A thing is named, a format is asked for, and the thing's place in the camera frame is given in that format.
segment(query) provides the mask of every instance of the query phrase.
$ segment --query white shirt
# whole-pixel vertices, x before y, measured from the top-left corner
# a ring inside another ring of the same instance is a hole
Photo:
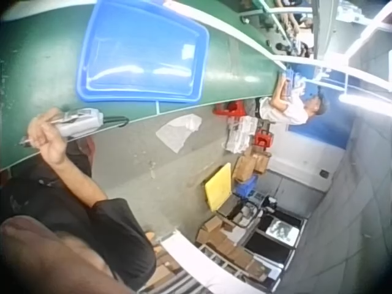
[[[288,101],[284,101],[288,105],[287,109],[281,113],[270,105],[270,97],[260,98],[260,117],[269,121],[284,124],[305,124],[309,119],[299,95],[293,91]]]

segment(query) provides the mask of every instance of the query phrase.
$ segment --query blue bin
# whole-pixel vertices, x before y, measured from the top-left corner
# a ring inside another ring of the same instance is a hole
[[[197,102],[202,96],[209,34],[162,5],[98,0],[77,73],[87,102]]]
[[[256,187],[257,178],[257,175],[253,175],[246,182],[238,184],[235,188],[236,194],[243,199],[247,199],[251,190],[254,190]]]

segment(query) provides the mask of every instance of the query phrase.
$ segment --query green conveyor belt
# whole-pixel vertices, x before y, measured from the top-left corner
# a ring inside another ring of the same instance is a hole
[[[237,14],[217,1],[182,2],[194,3],[195,8],[264,42],[255,28],[241,27]],[[34,152],[17,143],[30,119],[50,107],[96,107],[107,116],[124,115],[136,121],[187,107],[270,95],[274,89],[279,70],[275,63],[224,32],[208,28],[208,65],[198,104],[160,103],[157,113],[154,102],[84,103],[76,96],[75,79],[91,11],[92,6],[68,7],[0,25],[2,168]]]

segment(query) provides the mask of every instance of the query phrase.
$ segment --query cardboard box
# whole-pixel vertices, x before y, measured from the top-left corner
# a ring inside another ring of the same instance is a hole
[[[200,229],[196,237],[196,242],[200,244],[206,244],[208,242],[208,237],[209,233],[204,231],[203,229]]]
[[[219,231],[219,229],[216,229],[209,234],[208,244],[212,245],[213,248],[217,249],[226,239],[227,236],[221,231]]]
[[[156,286],[161,280],[165,279],[165,281],[168,281],[169,278],[172,278],[173,276],[174,274],[166,266],[160,265],[156,268],[155,273],[146,283],[146,287],[148,288],[152,285]]]
[[[247,266],[253,261],[253,255],[249,254],[242,247],[236,247],[231,253],[229,253],[228,258],[233,261],[233,263],[245,270]]]
[[[267,171],[268,162],[270,161],[270,156],[266,154],[253,154],[254,158],[256,158],[255,164],[255,172],[257,173],[265,173]]]
[[[222,228],[227,232],[232,232],[235,228],[235,224],[224,222]]]
[[[230,240],[230,239],[226,239],[225,241],[223,241],[217,248],[216,250],[224,255],[227,256],[228,254],[230,254],[233,250],[235,250],[235,245],[234,243]]]
[[[165,254],[157,259],[157,266],[160,265],[165,265],[170,271],[176,271],[181,268],[179,263],[170,254]]]
[[[212,232],[216,228],[220,228],[222,226],[223,221],[217,217],[214,216],[212,219],[206,221],[204,225],[202,226],[202,230],[206,232]]]
[[[268,277],[266,268],[258,261],[253,260],[246,268],[246,272],[254,279],[264,282]]]
[[[235,165],[233,178],[245,182],[253,175],[256,166],[256,158],[253,156],[241,156]]]

